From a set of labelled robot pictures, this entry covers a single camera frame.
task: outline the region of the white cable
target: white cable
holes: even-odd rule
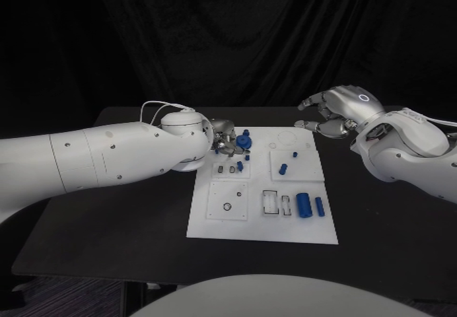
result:
[[[173,106],[173,107],[175,107],[175,108],[186,109],[186,110],[188,110],[188,111],[194,111],[194,109],[191,109],[190,107],[183,106],[181,104],[171,104],[171,103],[164,102],[164,101],[150,100],[150,101],[147,101],[147,102],[142,104],[142,106],[141,106],[141,110],[139,110],[139,122],[142,122],[142,109],[144,109],[144,106],[145,106],[147,104],[151,104],[151,103],[164,104],[164,105],[162,105],[162,106],[158,108],[158,110],[155,111],[154,118],[152,118],[152,121],[150,122],[150,125],[152,125],[152,122],[154,122],[154,119],[155,119],[155,116],[157,116],[157,113],[158,113],[160,109],[161,109],[162,107],[165,107],[165,106]]]
[[[416,116],[423,117],[428,121],[439,123],[442,125],[448,125],[449,127],[457,127],[457,122],[451,122],[451,121],[444,121],[444,120],[438,120],[438,119],[432,119],[426,116],[423,116],[421,113],[415,112],[413,110],[410,110],[409,108],[403,108],[403,110],[409,111],[412,114],[415,114]]]

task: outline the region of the black table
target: black table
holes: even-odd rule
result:
[[[147,109],[147,118],[154,111]],[[237,126],[291,126],[299,119],[320,120],[311,109],[197,111],[209,118],[233,120]],[[108,108],[96,125],[137,119],[138,108]],[[178,284],[272,273],[314,277],[396,297],[455,301],[457,205],[405,182],[380,182],[348,150],[350,140],[315,135],[337,246],[186,238],[196,172],[171,171],[134,184],[54,197],[13,272]]]

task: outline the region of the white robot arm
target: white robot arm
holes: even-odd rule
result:
[[[384,182],[403,180],[435,197],[457,203],[457,148],[454,138],[434,126],[431,119],[408,108],[384,112],[376,97],[360,87],[338,86],[314,94],[298,109],[317,105],[324,123],[295,122],[330,138],[343,138],[354,130],[350,149]]]
[[[183,110],[161,118],[161,128],[139,117],[139,122],[0,140],[0,223],[47,197],[197,169],[209,149],[248,154],[235,146],[230,121],[167,105]]]

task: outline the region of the black curtain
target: black curtain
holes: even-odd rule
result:
[[[457,1],[7,0],[0,137],[89,126],[145,99],[294,106],[340,84],[457,120],[454,12]]]

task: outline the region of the small blue part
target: small blue part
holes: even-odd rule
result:
[[[246,135],[236,136],[236,146],[242,147],[243,149],[249,149],[252,146],[252,140]]]
[[[317,206],[317,214],[320,217],[325,215],[324,213],[324,206],[321,205],[321,198],[315,197],[315,206]]]
[[[312,216],[310,195],[307,193],[297,194],[298,215],[301,218]]]
[[[279,174],[284,175],[286,170],[286,164],[281,165]]]

